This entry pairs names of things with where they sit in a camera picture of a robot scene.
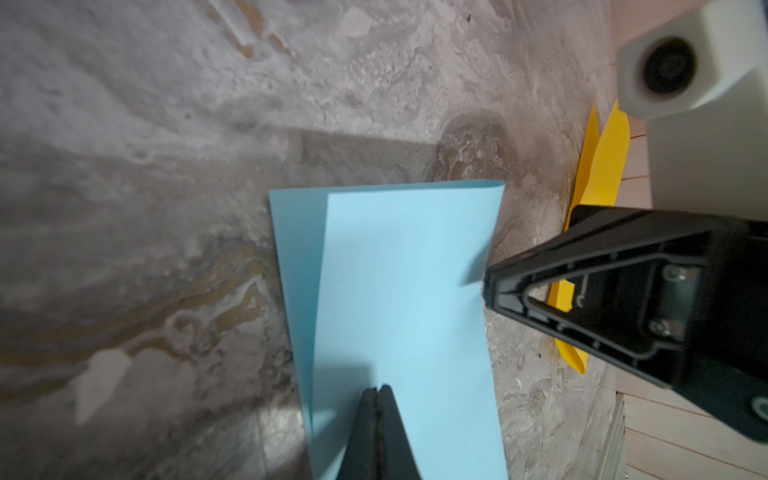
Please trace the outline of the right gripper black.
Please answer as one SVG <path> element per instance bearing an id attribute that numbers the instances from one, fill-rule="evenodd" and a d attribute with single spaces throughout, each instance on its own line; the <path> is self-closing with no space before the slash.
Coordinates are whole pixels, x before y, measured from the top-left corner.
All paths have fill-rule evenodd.
<path id="1" fill-rule="evenodd" d="M 486 306 L 767 439 L 767 225 L 578 206 L 561 235 L 489 267 Z"/>

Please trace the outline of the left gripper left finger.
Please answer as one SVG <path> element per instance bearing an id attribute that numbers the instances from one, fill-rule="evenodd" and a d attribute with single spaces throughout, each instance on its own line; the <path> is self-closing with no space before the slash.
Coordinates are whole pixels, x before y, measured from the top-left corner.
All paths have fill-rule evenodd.
<path id="1" fill-rule="evenodd" d="M 378 478 L 378 391 L 363 391 L 339 469 L 338 480 Z"/>

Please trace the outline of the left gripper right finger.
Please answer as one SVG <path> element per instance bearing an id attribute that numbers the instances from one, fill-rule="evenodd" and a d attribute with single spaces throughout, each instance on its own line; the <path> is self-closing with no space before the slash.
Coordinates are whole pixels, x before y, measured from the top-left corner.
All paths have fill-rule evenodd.
<path id="1" fill-rule="evenodd" d="M 376 401 L 376 478 L 419 480 L 393 389 L 383 385 Z"/>

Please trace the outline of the yellow paper sheet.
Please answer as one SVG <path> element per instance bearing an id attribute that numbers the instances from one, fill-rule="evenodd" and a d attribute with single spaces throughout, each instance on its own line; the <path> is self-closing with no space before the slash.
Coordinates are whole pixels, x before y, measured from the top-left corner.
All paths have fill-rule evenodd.
<path id="1" fill-rule="evenodd" d="M 618 197 L 630 147 L 628 116 L 619 108 L 618 100 L 610 112 L 602 133 L 599 132 L 596 106 L 593 104 L 577 168 L 573 195 L 566 217 L 565 230 L 573 224 L 575 207 L 580 205 L 612 207 Z M 563 312 L 573 308 L 575 284 L 562 280 L 550 289 L 547 303 Z M 576 372 L 585 374 L 589 355 L 572 345 L 555 340 L 560 355 Z"/>

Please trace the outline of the light blue paper sheet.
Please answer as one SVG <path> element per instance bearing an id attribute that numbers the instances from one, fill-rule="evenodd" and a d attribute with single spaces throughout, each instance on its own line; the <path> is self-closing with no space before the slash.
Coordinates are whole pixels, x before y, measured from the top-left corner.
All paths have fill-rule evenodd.
<path id="1" fill-rule="evenodd" d="M 312 475 L 341 467 L 367 388 L 393 388 L 424 479 L 503 479 L 482 280 L 504 185 L 269 194 Z"/>

